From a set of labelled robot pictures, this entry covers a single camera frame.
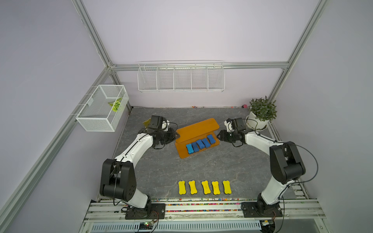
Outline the orange wooden two-tier shelf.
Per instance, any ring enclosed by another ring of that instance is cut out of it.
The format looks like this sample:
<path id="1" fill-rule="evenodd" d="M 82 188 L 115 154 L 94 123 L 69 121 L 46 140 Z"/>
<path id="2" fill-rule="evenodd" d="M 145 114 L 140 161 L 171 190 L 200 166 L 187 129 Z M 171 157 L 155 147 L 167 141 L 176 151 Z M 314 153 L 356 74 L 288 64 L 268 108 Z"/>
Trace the orange wooden two-tier shelf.
<path id="1" fill-rule="evenodd" d="M 179 157 L 181 159 L 185 159 L 189 156 L 196 155 L 202 151 L 206 151 L 213 147 L 216 147 L 220 144 L 220 141 L 217 139 L 215 135 L 215 131 L 219 129 L 219 125 L 214 118 L 210 118 L 181 129 L 178 129 L 176 132 L 179 134 L 179 138 L 175 141 L 175 146 L 178 151 Z M 213 135 L 216 143 L 211 145 L 209 148 L 200 149 L 199 152 L 188 154 L 186 144 L 191 144 L 196 142 L 197 140 L 202 140 L 207 138 L 208 135 Z"/>

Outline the blue eraser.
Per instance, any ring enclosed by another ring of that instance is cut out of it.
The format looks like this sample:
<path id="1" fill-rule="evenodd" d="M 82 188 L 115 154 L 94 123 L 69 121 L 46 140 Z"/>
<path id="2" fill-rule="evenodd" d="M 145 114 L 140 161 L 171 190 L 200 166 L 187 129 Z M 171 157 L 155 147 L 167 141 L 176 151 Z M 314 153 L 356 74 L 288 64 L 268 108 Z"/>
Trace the blue eraser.
<path id="1" fill-rule="evenodd" d="M 205 145 L 204 145 L 204 143 L 203 143 L 203 141 L 202 140 L 197 140 L 196 141 L 196 143 L 197 143 L 197 145 L 198 145 L 198 147 L 199 147 L 199 149 L 204 149 L 205 148 Z"/>
<path id="2" fill-rule="evenodd" d="M 215 141 L 213 135 L 208 135 L 208 136 L 207 136 L 207 139 L 209 140 L 210 145 L 213 145 L 213 144 L 216 143 L 216 141 Z"/>
<path id="3" fill-rule="evenodd" d="M 193 149 L 192 144 L 186 144 L 186 148 L 187 148 L 188 154 L 193 154 L 194 153 L 194 149 Z"/>
<path id="4" fill-rule="evenodd" d="M 197 145 L 197 142 L 193 142 L 192 143 L 192 147 L 193 147 L 193 151 L 194 151 L 194 153 L 197 153 L 197 152 L 199 152 L 199 147 L 198 147 L 198 145 Z"/>
<path id="5" fill-rule="evenodd" d="M 207 138 L 202 139 L 202 142 L 205 146 L 205 148 L 209 148 L 211 146 L 209 140 Z"/>

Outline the yellow eraser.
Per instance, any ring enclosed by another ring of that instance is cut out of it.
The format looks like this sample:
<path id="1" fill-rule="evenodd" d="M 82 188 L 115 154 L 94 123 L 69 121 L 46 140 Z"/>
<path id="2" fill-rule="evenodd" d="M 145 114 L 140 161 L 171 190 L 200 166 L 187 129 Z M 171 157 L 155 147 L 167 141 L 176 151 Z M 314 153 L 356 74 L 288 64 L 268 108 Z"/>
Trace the yellow eraser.
<path id="1" fill-rule="evenodd" d="M 207 180 L 205 180 L 205 181 L 202 181 L 201 184 L 202 184 L 202 187 L 203 187 L 203 190 L 204 190 L 204 194 L 205 195 L 210 194 L 211 193 L 211 189 L 209 187 L 209 182 Z"/>
<path id="2" fill-rule="evenodd" d="M 191 195 L 197 194 L 198 191 L 197 191 L 197 188 L 196 188 L 196 182 L 194 180 L 192 180 L 192 181 L 189 181 L 188 184 L 189 184 L 189 188 L 190 188 L 190 194 Z"/>
<path id="3" fill-rule="evenodd" d="M 224 181 L 222 182 L 222 184 L 223 184 L 223 188 L 224 188 L 224 193 L 225 193 L 226 195 L 230 195 L 230 194 L 232 194 L 232 190 L 231 190 L 230 182 L 229 182 L 228 180 L 224 180 Z"/>
<path id="4" fill-rule="evenodd" d="M 179 181 L 178 182 L 179 187 L 179 195 L 185 195 L 186 194 L 186 183 L 185 181 Z"/>
<path id="5" fill-rule="evenodd" d="M 213 194 L 214 195 L 220 195 L 220 187 L 218 181 L 212 181 L 212 187 L 213 187 Z"/>

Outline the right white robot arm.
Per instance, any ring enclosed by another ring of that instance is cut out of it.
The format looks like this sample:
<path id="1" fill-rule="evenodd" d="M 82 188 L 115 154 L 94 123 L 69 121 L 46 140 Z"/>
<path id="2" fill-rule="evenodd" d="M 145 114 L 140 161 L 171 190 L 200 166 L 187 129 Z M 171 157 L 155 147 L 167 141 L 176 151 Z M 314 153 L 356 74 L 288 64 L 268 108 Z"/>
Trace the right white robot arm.
<path id="1" fill-rule="evenodd" d="M 276 209 L 288 186 L 306 173 L 298 148 L 291 141 L 275 141 L 254 131 L 244 133 L 221 130 L 217 138 L 231 144 L 240 141 L 269 155 L 272 177 L 258 196 L 256 208 L 260 212 Z"/>

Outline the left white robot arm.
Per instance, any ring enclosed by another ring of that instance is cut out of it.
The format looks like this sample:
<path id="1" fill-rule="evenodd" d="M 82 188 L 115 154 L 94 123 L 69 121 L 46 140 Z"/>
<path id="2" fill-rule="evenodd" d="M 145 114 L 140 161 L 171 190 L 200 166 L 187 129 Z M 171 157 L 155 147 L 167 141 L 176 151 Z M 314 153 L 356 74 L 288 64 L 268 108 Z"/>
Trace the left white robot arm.
<path id="1" fill-rule="evenodd" d="M 144 153 L 156 145 L 165 146 L 180 137 L 173 128 L 141 130 L 135 140 L 114 159 L 106 159 L 102 166 L 100 195 L 118 199 L 137 209 L 148 209 L 150 198 L 137 189 L 135 167 Z"/>

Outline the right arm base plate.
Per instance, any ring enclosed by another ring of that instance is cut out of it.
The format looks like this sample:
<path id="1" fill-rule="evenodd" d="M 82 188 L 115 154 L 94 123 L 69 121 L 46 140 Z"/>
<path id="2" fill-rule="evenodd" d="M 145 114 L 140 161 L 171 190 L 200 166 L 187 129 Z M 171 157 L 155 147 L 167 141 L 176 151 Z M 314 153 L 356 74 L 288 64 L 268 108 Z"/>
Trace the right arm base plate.
<path id="1" fill-rule="evenodd" d="M 241 203 L 241 209 L 245 218 L 283 217 L 283 212 L 279 203 L 268 205 L 261 200 L 258 200 L 257 202 L 243 202 Z"/>

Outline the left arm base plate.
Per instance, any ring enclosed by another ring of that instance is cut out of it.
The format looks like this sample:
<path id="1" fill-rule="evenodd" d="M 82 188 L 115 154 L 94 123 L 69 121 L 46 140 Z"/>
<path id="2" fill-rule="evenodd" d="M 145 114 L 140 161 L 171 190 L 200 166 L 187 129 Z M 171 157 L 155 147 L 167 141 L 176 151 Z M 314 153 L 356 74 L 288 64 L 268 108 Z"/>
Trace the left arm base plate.
<path id="1" fill-rule="evenodd" d="M 145 208 L 128 207 L 125 213 L 126 220 L 164 219 L 166 205 L 163 203 L 149 203 Z"/>

